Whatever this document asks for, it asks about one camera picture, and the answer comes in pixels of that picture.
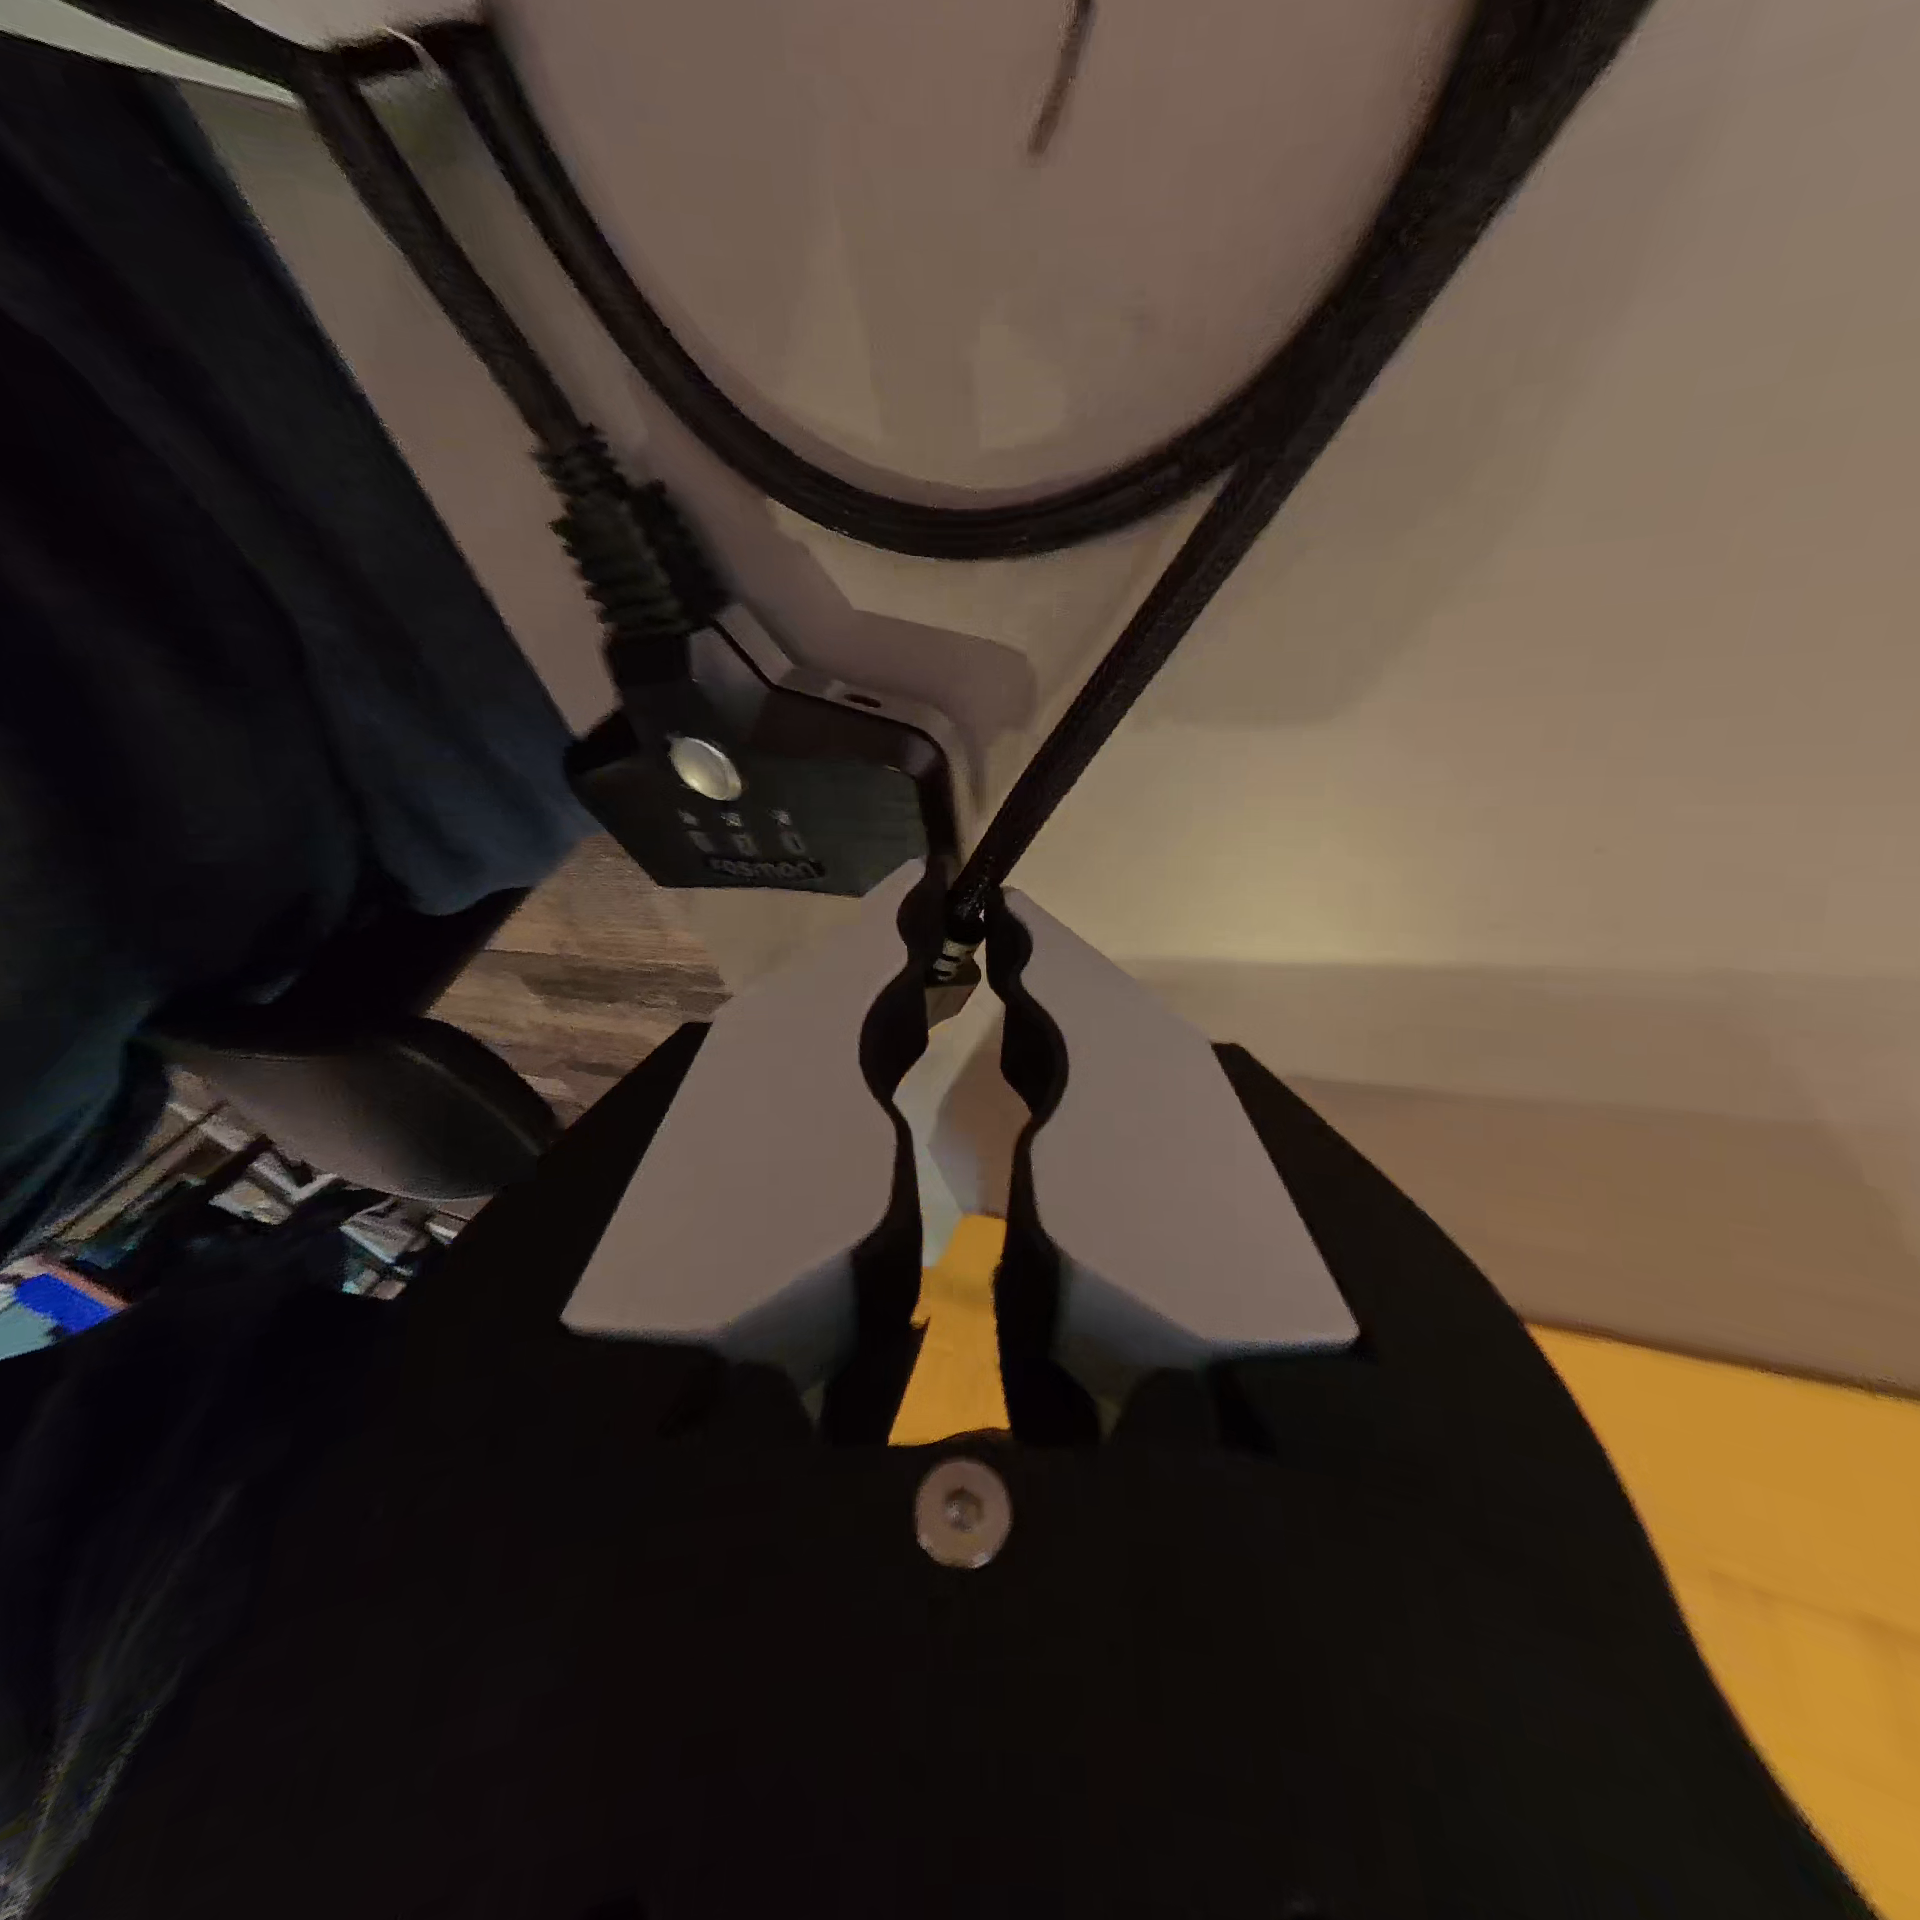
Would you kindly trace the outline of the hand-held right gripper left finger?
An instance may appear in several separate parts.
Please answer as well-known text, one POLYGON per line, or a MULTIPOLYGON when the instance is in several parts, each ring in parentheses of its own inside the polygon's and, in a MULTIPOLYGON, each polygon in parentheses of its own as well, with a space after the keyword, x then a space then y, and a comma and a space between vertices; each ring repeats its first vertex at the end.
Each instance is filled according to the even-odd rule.
POLYGON ((912 1336, 924 1219, 896 1095, 928 1046, 938 867, 711 1023, 562 1307, 589 1337, 773 1364, 809 1392, 912 1336))

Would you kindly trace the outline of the yellow plastic tray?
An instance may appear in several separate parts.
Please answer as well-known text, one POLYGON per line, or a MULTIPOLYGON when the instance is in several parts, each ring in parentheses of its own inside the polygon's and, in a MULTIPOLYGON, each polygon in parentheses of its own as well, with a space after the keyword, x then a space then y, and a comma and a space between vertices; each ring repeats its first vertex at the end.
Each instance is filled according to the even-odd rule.
POLYGON ((1765 1762, 1881 1916, 1917 1916, 1917 1410, 1528 1326, 1765 1762))

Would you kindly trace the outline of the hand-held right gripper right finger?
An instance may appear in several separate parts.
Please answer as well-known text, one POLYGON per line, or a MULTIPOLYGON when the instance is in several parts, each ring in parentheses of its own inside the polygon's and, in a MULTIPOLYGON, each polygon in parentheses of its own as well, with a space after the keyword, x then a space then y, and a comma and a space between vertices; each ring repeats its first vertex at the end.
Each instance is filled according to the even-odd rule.
POLYGON ((993 1275, 1010 1401, 1345 1353, 1359 1331, 1210 1041, 1018 892, 989 912, 1023 1106, 993 1275))

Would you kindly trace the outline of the black thread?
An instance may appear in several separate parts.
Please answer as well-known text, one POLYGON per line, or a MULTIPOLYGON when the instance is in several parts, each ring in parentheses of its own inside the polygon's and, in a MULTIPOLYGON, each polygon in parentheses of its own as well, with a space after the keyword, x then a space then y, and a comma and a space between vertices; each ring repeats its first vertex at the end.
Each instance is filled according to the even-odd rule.
POLYGON ((1055 41, 1050 68, 1033 113, 1029 134, 1023 137, 1023 158, 1039 163, 1054 147, 1062 131, 1072 90, 1082 71, 1092 28, 1097 24, 1097 3, 1070 3, 1062 31, 1055 41))

